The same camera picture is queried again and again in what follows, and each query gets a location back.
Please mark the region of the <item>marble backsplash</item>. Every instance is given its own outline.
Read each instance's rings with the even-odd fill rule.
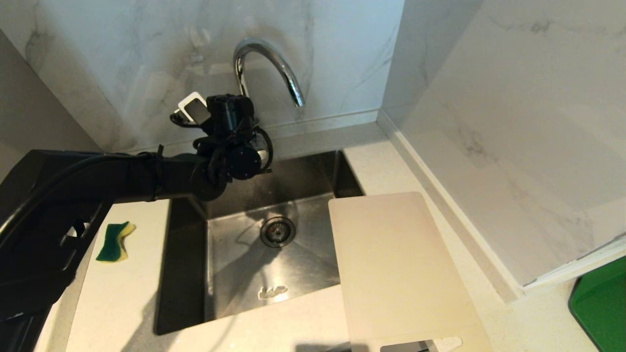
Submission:
[[[403,3],[7,0],[0,28],[97,144],[117,151],[197,137],[168,115],[194,90],[238,93],[232,55],[247,36],[285,56],[307,100],[293,107],[275,69],[250,54],[263,126],[379,108]]]
[[[382,110],[518,282],[626,232],[626,3],[428,3]]]

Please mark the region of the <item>black cable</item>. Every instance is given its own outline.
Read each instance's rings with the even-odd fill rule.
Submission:
[[[0,227],[0,247],[3,246],[4,241],[8,238],[8,235],[18,228],[22,221],[33,212],[33,210],[44,200],[50,193],[54,192],[59,186],[64,184],[64,181],[68,180],[70,176],[88,168],[92,165],[101,162],[110,162],[116,160],[135,159],[135,160],[149,160],[154,157],[154,154],[139,154],[139,155],[98,155],[95,157],[83,159],[75,164],[72,164],[56,174],[50,179],[45,181],[44,184],[35,188],[30,193],[24,202],[15,209],[11,215],[9,215],[2,226]]]
[[[158,196],[161,194],[163,190],[163,149],[165,147],[162,144],[158,145],[158,150],[155,155],[155,189],[152,192],[152,199],[149,202],[154,202],[158,199]]]
[[[202,140],[204,140],[206,138],[208,138],[208,137],[201,137],[201,138],[198,138],[198,139],[194,140],[193,143],[192,143],[193,149],[198,150],[198,147],[200,146],[200,143],[202,142]]]
[[[263,128],[256,126],[254,130],[261,134],[261,136],[263,136],[265,144],[267,145],[267,162],[265,163],[265,166],[263,166],[263,168],[259,170],[259,174],[262,174],[265,173],[267,169],[272,165],[272,159],[274,158],[274,146],[272,145],[270,136],[267,134],[267,132],[265,132],[265,130],[263,130]]]
[[[200,125],[194,125],[192,123],[184,123],[184,122],[182,122],[182,118],[177,113],[173,113],[173,114],[170,115],[170,121],[174,125],[176,125],[178,127],[182,127],[182,128],[201,128]]]

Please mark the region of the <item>stainless steel sink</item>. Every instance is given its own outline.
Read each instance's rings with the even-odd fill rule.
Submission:
[[[339,284],[328,201],[360,195],[336,151],[275,162],[213,202],[173,200],[156,333]]]

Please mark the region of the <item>gray wall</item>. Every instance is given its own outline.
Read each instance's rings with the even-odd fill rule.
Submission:
[[[0,31],[0,181],[31,149],[99,151]]]

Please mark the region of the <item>white countertop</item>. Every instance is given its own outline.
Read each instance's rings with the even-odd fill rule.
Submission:
[[[567,309],[572,282],[504,304],[456,234],[375,123],[280,138],[277,158],[343,148],[367,195],[421,192],[495,351],[595,351]],[[168,201],[115,205],[109,223],[131,221],[129,258],[95,261],[95,241],[67,351],[320,351],[348,340],[341,285],[182,331],[155,336],[155,293]]]

